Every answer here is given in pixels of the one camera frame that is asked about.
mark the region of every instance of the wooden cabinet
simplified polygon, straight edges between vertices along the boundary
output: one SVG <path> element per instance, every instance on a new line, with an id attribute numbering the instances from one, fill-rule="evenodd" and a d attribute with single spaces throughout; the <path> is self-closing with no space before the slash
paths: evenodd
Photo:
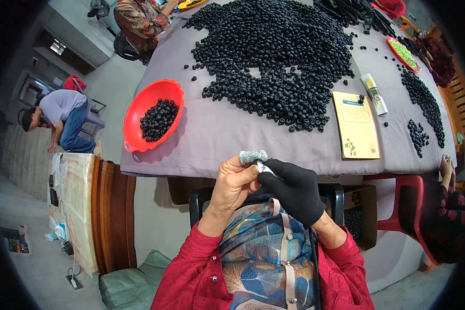
<path id="1" fill-rule="evenodd" d="M 99 273 L 136 268 L 134 191 L 136 177 L 95 157 L 91 188 L 93 244 Z"/>

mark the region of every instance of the black glove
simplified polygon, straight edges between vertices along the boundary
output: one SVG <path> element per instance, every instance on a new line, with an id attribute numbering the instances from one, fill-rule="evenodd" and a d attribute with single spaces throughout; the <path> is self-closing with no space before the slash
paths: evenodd
<path id="1" fill-rule="evenodd" d="M 264 164 L 282 180 L 270 172 L 261 172 L 258 174 L 258 182 L 279 198 L 286 212 L 300 221 L 305 229 L 315 224 L 326 208 L 320 200 L 315 171 L 277 159 L 269 159 Z"/>

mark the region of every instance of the red plastic bowl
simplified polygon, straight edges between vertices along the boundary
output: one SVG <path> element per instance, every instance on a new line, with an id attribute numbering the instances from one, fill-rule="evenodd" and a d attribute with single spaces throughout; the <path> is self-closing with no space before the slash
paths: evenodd
<path id="1" fill-rule="evenodd" d="M 133 99 L 131 105 L 127 109 L 126 117 L 124 118 L 124 126 L 122 133 L 124 134 L 124 147 L 126 151 L 141 151 L 151 150 L 159 144 L 167 140 L 174 132 L 181 119 L 182 108 L 184 107 L 184 90 L 181 85 L 174 80 L 155 81 L 139 92 Z M 174 100 L 174 103 L 179 106 L 177 115 L 169 130 L 158 141 L 146 142 L 141 136 L 143 131 L 140 128 L 140 118 L 145 115 L 149 108 L 157 105 L 157 101 Z"/>

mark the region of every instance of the table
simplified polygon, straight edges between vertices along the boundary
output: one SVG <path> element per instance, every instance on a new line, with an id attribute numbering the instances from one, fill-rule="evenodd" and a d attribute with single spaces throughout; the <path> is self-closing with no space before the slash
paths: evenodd
<path id="1" fill-rule="evenodd" d="M 228 0 L 215 0 L 219 4 Z M 343 79 L 334 84 L 334 91 L 365 94 L 365 88 L 359 81 L 362 74 L 370 73 L 376 81 L 386 102 L 389 114 L 378 117 L 374 113 L 379 136 L 381 159 L 343 160 L 335 108 L 332 103 L 327 107 L 331 120 L 323 133 L 306 131 L 289 133 L 286 126 L 279 127 L 265 117 L 247 112 L 230 105 L 226 100 L 212 102 L 202 99 L 202 88 L 208 86 L 214 76 L 206 70 L 184 70 L 183 65 L 195 64 L 190 50 L 195 41 L 200 41 L 208 30 L 181 28 L 184 18 L 191 16 L 200 7 L 177 14 L 170 30 L 159 42 L 152 59 L 138 86 L 137 92 L 148 84 L 164 78 L 173 79 L 184 90 L 185 107 L 175 133 L 164 143 L 146 152 L 127 152 L 122 147 L 121 171 L 135 176 L 217 176 L 219 164 L 241 150 L 265 150 L 269 157 L 289 161 L 304 168 L 312 169 L 322 176 L 368 175 L 383 172 L 423 173 L 439 167 L 442 154 L 453 156 L 455 146 L 448 115 L 432 75 L 418 59 L 422 70 L 418 74 L 436 98 L 441 111 L 445 137 L 445 148 L 437 145 L 432 126 L 427 123 L 418 105 L 410 101 L 408 91 L 401 83 L 401 71 L 397 70 L 398 61 L 392 61 L 392 52 L 386 46 L 386 37 L 371 29 L 370 35 L 363 34 L 363 26 L 345 28 L 346 33 L 354 32 L 352 70 L 355 78 L 344 77 L 349 84 L 344 86 Z M 397 35 L 404 33 L 393 25 Z M 192 76 L 197 81 L 191 82 Z M 419 158 L 414 149 L 407 128 L 408 121 L 420 122 L 430 136 L 430 143 L 423 147 L 423 158 Z"/>

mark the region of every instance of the window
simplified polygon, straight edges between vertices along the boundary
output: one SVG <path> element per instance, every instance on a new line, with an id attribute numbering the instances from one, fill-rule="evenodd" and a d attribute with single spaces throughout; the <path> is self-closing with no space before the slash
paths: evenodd
<path id="1" fill-rule="evenodd" d="M 50 46 L 50 49 L 59 55 L 62 55 L 62 53 L 64 52 L 66 48 L 67 46 L 63 45 L 61 42 L 59 42 L 55 38 L 53 39 L 53 43 Z"/>

